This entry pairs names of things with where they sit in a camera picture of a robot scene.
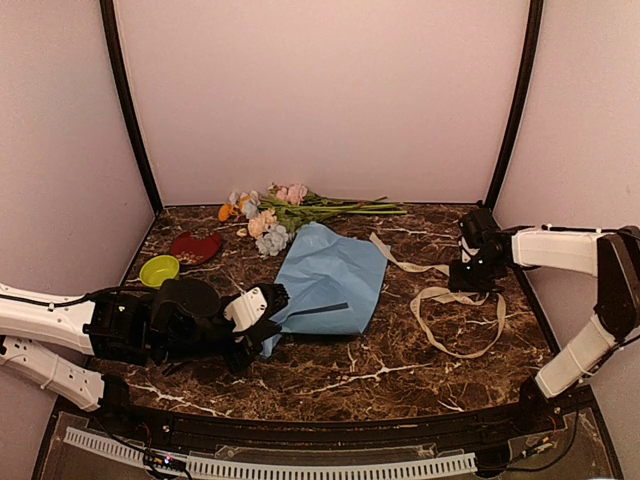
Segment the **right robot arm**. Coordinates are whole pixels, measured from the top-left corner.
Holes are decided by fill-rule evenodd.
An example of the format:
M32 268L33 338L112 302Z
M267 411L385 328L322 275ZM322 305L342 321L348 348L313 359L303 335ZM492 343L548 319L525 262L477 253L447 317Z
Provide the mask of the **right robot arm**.
M494 293L508 274L547 280L566 295L566 307L548 314L563 334L560 350L524 387L528 396L510 413L521 434L534 432L549 416L546 400L565 394L614 358L639 352L639 229L545 225L502 228L474 216L457 222L459 252L451 262L454 292Z

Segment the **blue wrapping paper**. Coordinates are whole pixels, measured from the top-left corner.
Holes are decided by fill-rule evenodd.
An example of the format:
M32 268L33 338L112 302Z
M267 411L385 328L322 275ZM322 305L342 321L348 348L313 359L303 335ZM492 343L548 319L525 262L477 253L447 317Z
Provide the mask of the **blue wrapping paper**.
M280 332L263 341L269 358L285 334L360 335L367 329L383 286L387 259L370 241L344 237L311 223L298 231L275 282L288 305L273 316Z

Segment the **orange fake flower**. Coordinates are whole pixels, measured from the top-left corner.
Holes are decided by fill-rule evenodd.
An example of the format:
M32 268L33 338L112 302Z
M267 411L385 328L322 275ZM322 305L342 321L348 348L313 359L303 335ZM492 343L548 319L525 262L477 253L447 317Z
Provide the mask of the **orange fake flower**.
M226 222L240 216L250 220L259 214L259 205L260 198L257 191L232 191L227 202L218 210L218 220Z

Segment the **light blue fake flower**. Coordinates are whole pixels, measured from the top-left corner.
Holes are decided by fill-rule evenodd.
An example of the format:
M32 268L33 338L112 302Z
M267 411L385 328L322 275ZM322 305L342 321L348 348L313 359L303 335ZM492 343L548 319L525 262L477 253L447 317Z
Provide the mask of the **light blue fake flower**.
M321 222L331 217L333 216L315 216L316 220L314 222ZM260 256L269 257L276 256L283 251L294 239L297 232L293 235L288 235L283 227L275 227L258 239L252 238L255 240L256 248Z

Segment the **pink fake flower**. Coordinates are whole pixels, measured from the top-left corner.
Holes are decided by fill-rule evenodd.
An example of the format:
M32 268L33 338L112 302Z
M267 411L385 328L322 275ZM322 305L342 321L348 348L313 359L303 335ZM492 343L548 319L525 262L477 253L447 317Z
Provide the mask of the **pink fake flower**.
M271 185L260 198L260 206L278 215L336 216L336 215L405 215L407 211L385 197L374 200L350 200L322 196L306 185Z

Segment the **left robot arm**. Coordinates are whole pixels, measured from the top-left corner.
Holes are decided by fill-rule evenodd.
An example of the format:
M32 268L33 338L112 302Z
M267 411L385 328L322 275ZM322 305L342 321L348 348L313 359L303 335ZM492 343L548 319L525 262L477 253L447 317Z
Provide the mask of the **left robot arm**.
M221 297L208 283L169 279L154 289L109 287L78 297L1 288L1 363L86 412L101 411L120 436L141 427L128 386L49 350L54 344L97 359L171 366L220 357L246 369L280 331L289 301L281 284Z

